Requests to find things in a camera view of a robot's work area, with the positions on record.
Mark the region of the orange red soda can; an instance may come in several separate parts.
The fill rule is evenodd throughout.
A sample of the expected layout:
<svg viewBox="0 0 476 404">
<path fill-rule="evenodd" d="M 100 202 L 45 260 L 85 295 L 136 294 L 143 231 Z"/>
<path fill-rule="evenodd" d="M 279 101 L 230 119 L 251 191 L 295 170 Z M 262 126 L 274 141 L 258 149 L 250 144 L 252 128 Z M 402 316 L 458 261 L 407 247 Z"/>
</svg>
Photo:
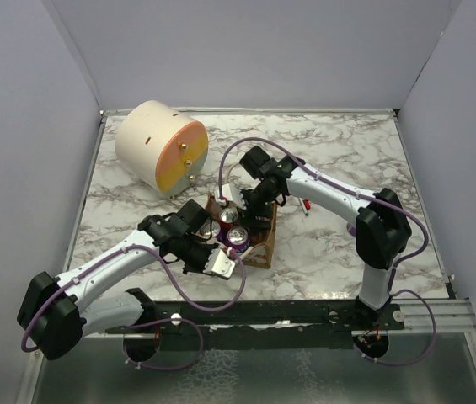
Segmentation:
<svg viewBox="0 0 476 404">
<path fill-rule="evenodd" d="M 218 221 L 221 226 L 232 226 L 239 218 L 238 210 L 232 206 L 220 210 Z"/>
</svg>

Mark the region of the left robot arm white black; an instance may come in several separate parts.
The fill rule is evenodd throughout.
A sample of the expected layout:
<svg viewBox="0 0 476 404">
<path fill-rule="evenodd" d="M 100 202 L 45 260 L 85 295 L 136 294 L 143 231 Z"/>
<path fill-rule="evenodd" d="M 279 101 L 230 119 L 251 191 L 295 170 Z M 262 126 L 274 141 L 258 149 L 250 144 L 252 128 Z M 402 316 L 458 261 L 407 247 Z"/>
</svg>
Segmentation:
<svg viewBox="0 0 476 404">
<path fill-rule="evenodd" d="M 110 327 L 114 317 L 136 332 L 145 332 L 153 324 L 154 312 L 134 295 L 99 306 L 94 302 L 125 277 L 162 262 L 168 254 L 183 262 L 186 273 L 229 279 L 234 262 L 219 244 L 196 235 L 210 219 L 207 210 L 190 200 L 177 212 L 147 216 L 122 242 L 79 268 L 55 276 L 37 274 L 17 316 L 24 329 L 22 350 L 40 350 L 47 359 L 58 359 L 83 335 Z"/>
</svg>

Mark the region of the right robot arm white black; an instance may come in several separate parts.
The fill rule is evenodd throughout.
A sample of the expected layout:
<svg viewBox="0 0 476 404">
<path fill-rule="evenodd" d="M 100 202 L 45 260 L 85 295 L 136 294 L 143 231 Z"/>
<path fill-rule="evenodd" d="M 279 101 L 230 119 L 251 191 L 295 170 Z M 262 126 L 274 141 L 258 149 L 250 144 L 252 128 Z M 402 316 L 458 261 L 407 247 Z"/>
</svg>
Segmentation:
<svg viewBox="0 0 476 404">
<path fill-rule="evenodd" d="M 394 264 L 412 235 L 396 193 L 352 188 L 325 177 L 302 159 L 284 156 L 277 161 L 254 146 L 239 164 L 259 184 L 244 193 L 246 210 L 258 213 L 277 197 L 295 196 L 336 214 L 353 228 L 356 253 L 364 263 L 355 308 L 356 322 L 373 329 L 385 319 L 391 300 Z"/>
</svg>

